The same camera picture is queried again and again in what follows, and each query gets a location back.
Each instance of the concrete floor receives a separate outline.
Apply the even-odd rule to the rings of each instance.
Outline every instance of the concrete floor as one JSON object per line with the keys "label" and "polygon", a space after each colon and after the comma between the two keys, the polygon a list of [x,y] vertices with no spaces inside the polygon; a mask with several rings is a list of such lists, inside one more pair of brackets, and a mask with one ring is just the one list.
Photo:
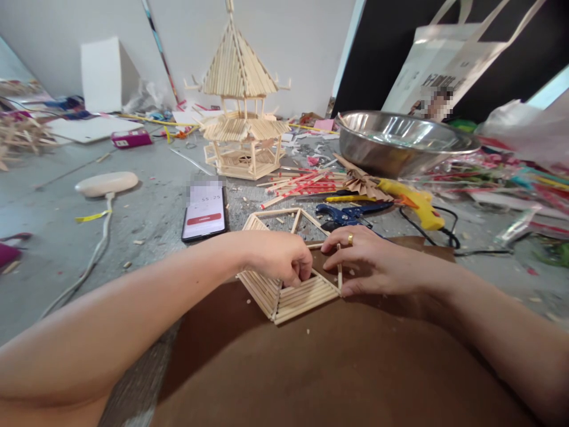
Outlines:
{"label": "concrete floor", "polygon": [[[187,149],[176,141],[185,155],[203,164],[204,140],[193,135],[195,148]],[[310,152],[319,139],[304,139],[304,150]],[[327,148],[337,151],[337,141],[324,141]],[[101,163],[95,160],[107,152],[111,156]],[[306,152],[296,158],[306,165]],[[76,216],[87,216],[105,210],[104,199],[86,200],[74,189],[77,182],[94,175],[128,170],[136,173],[140,184],[114,200],[110,244],[75,297],[125,274],[123,265],[132,262],[130,270],[161,259],[184,248],[180,241],[181,224],[186,204],[186,187],[194,165],[176,156],[162,140],[154,145],[131,150],[116,150],[111,142],[91,145],[68,144],[42,157],[24,156],[9,173],[0,176],[0,236],[31,232],[34,237],[27,247],[22,263],[12,273],[0,275],[0,345],[30,327],[43,310],[83,272],[95,245],[101,238],[103,220],[76,224]],[[284,164],[293,165],[290,159]],[[267,200],[262,188],[245,180],[228,179],[227,197],[232,230],[243,226],[249,213],[259,210]],[[286,199],[274,209],[295,205]],[[303,203],[313,213],[316,203]],[[515,213],[491,214],[477,211],[469,202],[458,206],[480,215],[484,224],[459,221],[458,235],[467,232],[472,238],[463,240],[469,250],[486,248],[494,236],[509,224]],[[417,234],[399,215],[376,215],[374,228],[386,237]],[[440,236],[437,239],[443,244]],[[144,240],[142,246],[134,240]],[[531,255],[532,246],[522,242],[515,256],[472,256],[459,263],[494,283],[542,316],[552,313],[560,326],[569,330],[569,270],[543,265]],[[539,276],[529,275],[528,266]],[[531,302],[539,297],[542,302]],[[156,393],[167,365],[176,326],[159,340],[125,375],[117,386],[101,425],[147,425],[152,417]]]}

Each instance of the wooden pagoda model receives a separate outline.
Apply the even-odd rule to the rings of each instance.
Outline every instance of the wooden pagoda model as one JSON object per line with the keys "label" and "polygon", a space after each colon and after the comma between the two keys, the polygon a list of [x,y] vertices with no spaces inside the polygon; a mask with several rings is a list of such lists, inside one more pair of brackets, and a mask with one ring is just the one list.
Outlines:
{"label": "wooden pagoda model", "polygon": [[[204,150],[206,162],[215,164],[218,174],[256,180],[280,167],[282,134],[290,127],[264,113],[265,98],[279,89],[233,21],[233,0],[226,0],[229,23],[213,62],[202,82],[186,89],[221,97],[224,114],[200,123],[210,141]],[[234,100],[237,111],[227,111]],[[250,101],[254,112],[248,111]]]}

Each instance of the hand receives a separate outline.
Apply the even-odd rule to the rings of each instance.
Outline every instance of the hand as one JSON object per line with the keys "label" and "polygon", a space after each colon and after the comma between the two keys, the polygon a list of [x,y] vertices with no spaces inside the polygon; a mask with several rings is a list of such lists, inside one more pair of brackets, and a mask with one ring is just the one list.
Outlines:
{"label": "hand", "polygon": [[241,271],[254,270],[285,286],[300,286],[312,272],[312,254],[302,237],[281,231],[238,231],[235,250],[243,255]]}
{"label": "hand", "polygon": [[[347,247],[350,233],[353,234],[353,246]],[[441,290],[460,274],[460,267],[456,264],[398,246],[362,225],[335,230],[321,250],[327,253],[338,243],[343,248],[328,258],[324,269],[332,269],[341,263],[364,263],[370,268],[369,276],[343,283],[342,295],[345,297],[354,294],[432,293]]]}

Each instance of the white tote bag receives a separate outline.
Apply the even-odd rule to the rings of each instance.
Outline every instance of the white tote bag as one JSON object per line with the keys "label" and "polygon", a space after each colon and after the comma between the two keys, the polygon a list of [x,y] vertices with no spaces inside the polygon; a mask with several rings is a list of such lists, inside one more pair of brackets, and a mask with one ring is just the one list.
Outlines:
{"label": "white tote bag", "polygon": [[545,0],[536,0],[507,42],[481,42],[500,11],[500,4],[481,24],[465,24],[472,0],[461,0],[457,24],[439,25],[456,0],[446,0],[431,23],[415,31],[411,51],[395,80],[382,111],[441,121],[478,78],[510,46]]}

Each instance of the phone screen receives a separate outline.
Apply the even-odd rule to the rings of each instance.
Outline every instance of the phone screen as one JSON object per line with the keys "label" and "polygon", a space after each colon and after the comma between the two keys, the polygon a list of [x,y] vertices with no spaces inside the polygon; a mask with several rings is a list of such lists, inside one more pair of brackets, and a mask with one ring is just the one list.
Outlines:
{"label": "phone screen", "polygon": [[221,181],[200,181],[190,186],[182,241],[198,240],[226,231],[225,198]]}

